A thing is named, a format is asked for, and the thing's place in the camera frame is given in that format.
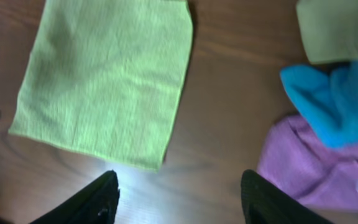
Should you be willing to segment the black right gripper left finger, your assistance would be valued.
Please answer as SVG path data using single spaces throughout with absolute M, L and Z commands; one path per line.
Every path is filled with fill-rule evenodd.
M 113 224 L 119 197 L 117 174 L 109 170 L 31 224 Z

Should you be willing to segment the light green cloth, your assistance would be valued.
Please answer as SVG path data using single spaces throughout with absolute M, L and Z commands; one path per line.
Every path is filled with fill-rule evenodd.
M 192 40 L 186 1 L 47 0 L 9 132 L 158 170 Z

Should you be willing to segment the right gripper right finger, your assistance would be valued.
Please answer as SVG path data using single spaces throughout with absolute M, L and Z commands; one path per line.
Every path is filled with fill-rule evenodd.
M 250 169 L 242 174 L 241 202 L 246 224 L 332 224 Z

